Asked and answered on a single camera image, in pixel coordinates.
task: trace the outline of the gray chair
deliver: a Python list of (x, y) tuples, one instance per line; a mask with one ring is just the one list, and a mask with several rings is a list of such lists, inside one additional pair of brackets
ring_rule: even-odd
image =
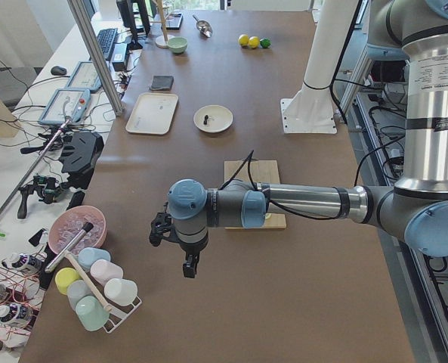
[(0, 70), (0, 99), (9, 110), (16, 107), (36, 77), (37, 73), (30, 67), (11, 68), (10, 72)]

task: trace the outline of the white plate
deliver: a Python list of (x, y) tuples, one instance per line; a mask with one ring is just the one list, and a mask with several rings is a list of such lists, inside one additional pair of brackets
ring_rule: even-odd
[(164, 135), (173, 119), (178, 96), (172, 93), (142, 93), (126, 123), (126, 131), (136, 134)]
[[(205, 116), (208, 116), (207, 124), (204, 124)], [(204, 132), (215, 134), (227, 130), (232, 125), (233, 115), (224, 106), (211, 104), (204, 106), (193, 115), (193, 123)]]

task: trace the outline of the keyboard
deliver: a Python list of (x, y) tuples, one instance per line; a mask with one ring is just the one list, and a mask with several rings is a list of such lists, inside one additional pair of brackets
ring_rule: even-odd
[(113, 48), (116, 37), (118, 36), (117, 28), (102, 29), (97, 34), (97, 42), (100, 44), (104, 59), (109, 61), (113, 55)]

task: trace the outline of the label on robot arm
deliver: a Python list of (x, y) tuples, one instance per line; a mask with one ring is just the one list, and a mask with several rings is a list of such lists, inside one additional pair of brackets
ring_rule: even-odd
[(448, 54), (410, 64), (409, 95), (448, 91)]

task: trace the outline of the wooden cutting board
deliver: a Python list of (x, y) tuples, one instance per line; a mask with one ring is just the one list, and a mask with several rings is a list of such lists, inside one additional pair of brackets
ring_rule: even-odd
[[(232, 174), (239, 168), (242, 160), (239, 161), (225, 161), (224, 162), (224, 179), (228, 180)], [(258, 160), (251, 163), (251, 174), (254, 182), (266, 182), (270, 184), (279, 184), (279, 170), (277, 168), (276, 160)], [(237, 179), (249, 182), (247, 175), (247, 166), (244, 166), (237, 174)], [(284, 229), (286, 228), (286, 216), (283, 214), (268, 213), (266, 215), (266, 222), (260, 228), (256, 229)], [(227, 229), (244, 229), (229, 227)]]

